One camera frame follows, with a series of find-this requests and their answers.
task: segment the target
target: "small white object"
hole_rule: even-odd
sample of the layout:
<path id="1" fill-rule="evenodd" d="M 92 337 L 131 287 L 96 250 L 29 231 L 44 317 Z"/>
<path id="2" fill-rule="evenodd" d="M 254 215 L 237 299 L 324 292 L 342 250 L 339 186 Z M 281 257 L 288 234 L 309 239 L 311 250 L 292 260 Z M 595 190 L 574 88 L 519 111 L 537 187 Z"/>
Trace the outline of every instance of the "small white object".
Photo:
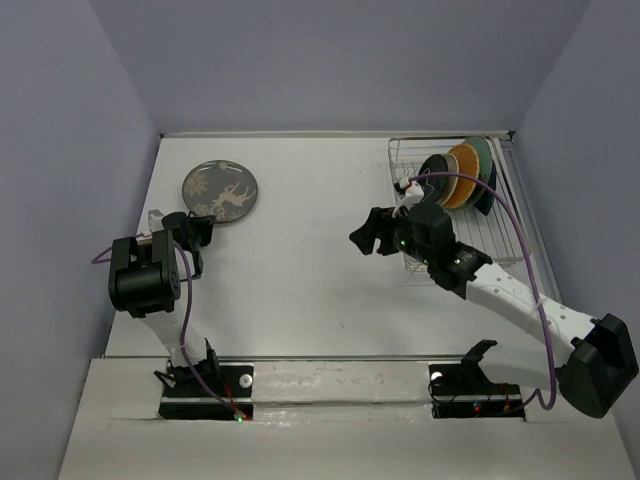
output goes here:
<path id="1" fill-rule="evenodd" d="M 164 213 L 160 210 L 149 210 L 149 213 L 147 214 L 147 222 L 149 224 L 149 230 L 151 230 L 152 233 L 164 230 L 164 226 L 162 225 L 163 218 Z"/>
<path id="2" fill-rule="evenodd" d="M 430 378 L 430 380 L 431 380 L 432 382 L 435 382 L 437 379 L 442 378 L 443 376 L 444 376 L 444 375 L 442 375 L 442 372 L 433 372 L 433 373 L 431 374 L 431 378 Z"/>
<path id="3" fill-rule="evenodd" d="M 253 385 L 253 377 L 248 373 L 245 373 L 240 377 L 239 383 L 242 388 L 249 388 Z"/>
<path id="4" fill-rule="evenodd" d="M 399 182 L 401 188 L 403 187 L 403 181 Z M 405 188 L 404 197 L 398 202 L 396 208 L 393 209 L 393 217 L 396 217 L 400 212 L 400 208 L 406 207 L 407 209 L 411 209 L 416 203 L 420 203 L 422 198 L 424 197 L 424 190 L 418 182 L 411 182 L 411 185 Z"/>

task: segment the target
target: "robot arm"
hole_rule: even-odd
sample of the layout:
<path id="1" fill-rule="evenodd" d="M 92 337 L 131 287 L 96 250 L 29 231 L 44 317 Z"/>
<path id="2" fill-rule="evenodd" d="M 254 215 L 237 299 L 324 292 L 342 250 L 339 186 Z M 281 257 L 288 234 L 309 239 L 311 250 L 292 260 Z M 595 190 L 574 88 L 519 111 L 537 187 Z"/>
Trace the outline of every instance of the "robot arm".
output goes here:
<path id="1" fill-rule="evenodd" d="M 537 305 L 529 287 L 514 279 L 489 256 L 456 241 L 451 218 L 441 207 L 417 203 L 406 216 L 394 208 L 373 208 L 349 239 L 364 255 L 403 252 L 427 265 L 437 285 L 481 305 L 544 342 Z M 625 323 L 576 312 L 542 297 L 548 317 L 560 392 L 576 409 L 601 418 L 638 374 Z M 493 383 L 548 385 L 548 371 L 532 355 L 483 340 L 463 363 L 479 367 Z"/>

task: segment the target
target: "dish rack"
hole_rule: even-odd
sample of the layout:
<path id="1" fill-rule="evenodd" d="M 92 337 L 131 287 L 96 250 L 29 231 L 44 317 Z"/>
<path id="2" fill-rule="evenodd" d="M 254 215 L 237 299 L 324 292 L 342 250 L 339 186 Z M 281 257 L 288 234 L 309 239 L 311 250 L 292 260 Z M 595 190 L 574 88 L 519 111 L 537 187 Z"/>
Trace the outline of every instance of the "dish rack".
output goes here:
<path id="1" fill-rule="evenodd" d="M 391 178 L 396 183 L 403 175 L 407 178 L 418 174 L 422 163 L 435 153 L 446 153 L 451 147 L 462 143 L 464 138 L 432 138 L 432 137 L 401 137 L 389 140 L 388 155 Z M 496 191 L 509 202 L 506 194 L 505 180 L 500 175 L 500 163 L 496 155 L 496 146 L 487 141 L 491 149 L 493 161 L 498 168 Z M 394 189 L 396 203 L 400 197 Z M 472 247 L 485 252 L 494 262 L 502 267 L 509 267 L 523 261 L 523 253 L 518 243 L 518 237 L 509 216 L 502 207 L 495 202 L 488 216 L 482 215 L 475 208 L 461 208 L 456 210 L 445 209 L 453 224 L 456 238 Z M 405 268 L 411 272 L 427 273 L 427 266 L 404 255 Z"/>

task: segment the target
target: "white tabletop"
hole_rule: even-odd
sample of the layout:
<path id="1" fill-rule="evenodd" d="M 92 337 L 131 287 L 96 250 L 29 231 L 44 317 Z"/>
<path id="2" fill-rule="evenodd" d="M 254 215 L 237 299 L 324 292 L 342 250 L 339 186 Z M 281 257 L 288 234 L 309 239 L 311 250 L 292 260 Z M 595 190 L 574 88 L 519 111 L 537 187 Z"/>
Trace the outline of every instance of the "white tabletop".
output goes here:
<path id="1" fill-rule="evenodd" d="M 434 141 L 446 151 L 460 140 Z M 254 210 L 216 227 L 194 282 L 192 325 L 223 356 L 458 355 L 484 338 L 537 348 L 495 314 L 412 276 L 401 255 L 365 257 L 348 240 L 374 206 L 394 204 L 384 138 L 164 139 L 140 220 L 185 210 L 181 185 L 228 159 L 258 180 Z M 523 264 L 513 272 L 523 279 Z M 116 315 L 108 356 L 166 352 Z"/>

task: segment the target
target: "gray wall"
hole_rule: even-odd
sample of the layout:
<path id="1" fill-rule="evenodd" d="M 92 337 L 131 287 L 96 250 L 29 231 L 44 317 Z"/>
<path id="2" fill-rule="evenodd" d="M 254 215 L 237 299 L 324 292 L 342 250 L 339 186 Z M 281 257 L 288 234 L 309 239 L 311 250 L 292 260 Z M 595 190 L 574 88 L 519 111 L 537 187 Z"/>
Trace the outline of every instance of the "gray wall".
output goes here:
<path id="1" fill-rule="evenodd" d="M 588 0 L 91 0 L 155 126 L 515 129 Z"/>
<path id="2" fill-rule="evenodd" d="M 0 12 L 0 477 L 54 479 L 158 136 L 86 0 Z"/>
<path id="3" fill-rule="evenodd" d="M 615 313 L 640 355 L 640 2 L 594 0 L 516 135 L 565 302 Z M 617 418 L 640 476 L 640 379 Z"/>

